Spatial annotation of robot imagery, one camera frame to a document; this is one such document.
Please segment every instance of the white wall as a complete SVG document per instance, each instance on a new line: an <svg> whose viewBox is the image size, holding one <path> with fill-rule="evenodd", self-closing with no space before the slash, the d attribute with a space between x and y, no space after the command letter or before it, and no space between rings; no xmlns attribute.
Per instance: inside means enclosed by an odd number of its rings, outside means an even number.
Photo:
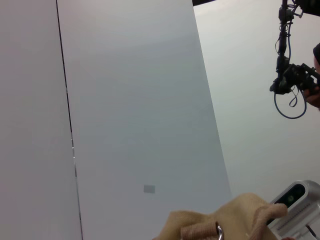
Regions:
<svg viewBox="0 0 320 240"><path fill-rule="evenodd" d="M269 87L277 77L275 42L280 0L217 0L195 7L203 58L233 196L255 192L271 201L295 180L320 183L320 112L300 119L276 110ZM313 65L320 17L304 15L291 28L292 62ZM284 113L303 111L279 97Z"/></svg>
<svg viewBox="0 0 320 240"><path fill-rule="evenodd" d="M80 240L54 0L0 7L0 236Z"/></svg>
<svg viewBox="0 0 320 240"><path fill-rule="evenodd" d="M152 239L228 201L192 1L58 5L84 239Z"/></svg>

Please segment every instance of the metal ring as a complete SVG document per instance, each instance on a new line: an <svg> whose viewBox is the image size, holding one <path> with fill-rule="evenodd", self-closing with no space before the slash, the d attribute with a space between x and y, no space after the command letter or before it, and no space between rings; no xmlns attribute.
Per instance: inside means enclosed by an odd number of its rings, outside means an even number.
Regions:
<svg viewBox="0 0 320 240"><path fill-rule="evenodd" d="M224 240L224 231L222 230L222 228L219 225L217 225L216 230L217 230L218 236L219 236L218 240Z"/></svg>

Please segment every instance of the white surface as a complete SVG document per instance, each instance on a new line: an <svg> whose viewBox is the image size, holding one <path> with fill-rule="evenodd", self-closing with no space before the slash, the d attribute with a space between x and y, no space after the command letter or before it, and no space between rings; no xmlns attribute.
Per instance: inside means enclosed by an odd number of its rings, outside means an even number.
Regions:
<svg viewBox="0 0 320 240"><path fill-rule="evenodd" d="M0 235L80 240L54 0L0 7Z"/></svg>
<svg viewBox="0 0 320 240"><path fill-rule="evenodd" d="M149 240L228 201L192 1L58 5L84 239Z"/></svg>
<svg viewBox="0 0 320 240"><path fill-rule="evenodd" d="M255 192L271 201L295 180L320 183L320 112L300 119L276 110L269 92L277 77L275 42L280 0L217 0L195 7L203 58L233 196ZM291 28L292 63L313 66L320 17L305 14ZM278 98L290 116L303 111Z"/></svg>

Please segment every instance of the gray device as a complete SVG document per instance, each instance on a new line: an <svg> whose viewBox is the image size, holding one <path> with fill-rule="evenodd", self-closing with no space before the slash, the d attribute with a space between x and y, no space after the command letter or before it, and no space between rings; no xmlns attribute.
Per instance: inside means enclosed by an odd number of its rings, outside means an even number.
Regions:
<svg viewBox="0 0 320 240"><path fill-rule="evenodd" d="M267 224L278 237L299 239L309 233L310 226L320 218L320 185L311 180L295 181L271 203L285 204L288 215Z"/></svg>

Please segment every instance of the person's hand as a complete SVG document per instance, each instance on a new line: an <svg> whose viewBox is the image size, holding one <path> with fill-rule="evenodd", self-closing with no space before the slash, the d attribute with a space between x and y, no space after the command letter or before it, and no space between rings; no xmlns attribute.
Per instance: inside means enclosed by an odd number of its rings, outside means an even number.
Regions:
<svg viewBox="0 0 320 240"><path fill-rule="evenodd" d="M311 104L312 106L314 106L316 108L320 108L320 91L319 91L320 88L317 86L314 90L317 92L314 95L310 94L309 89L303 91L303 95L309 104Z"/></svg>

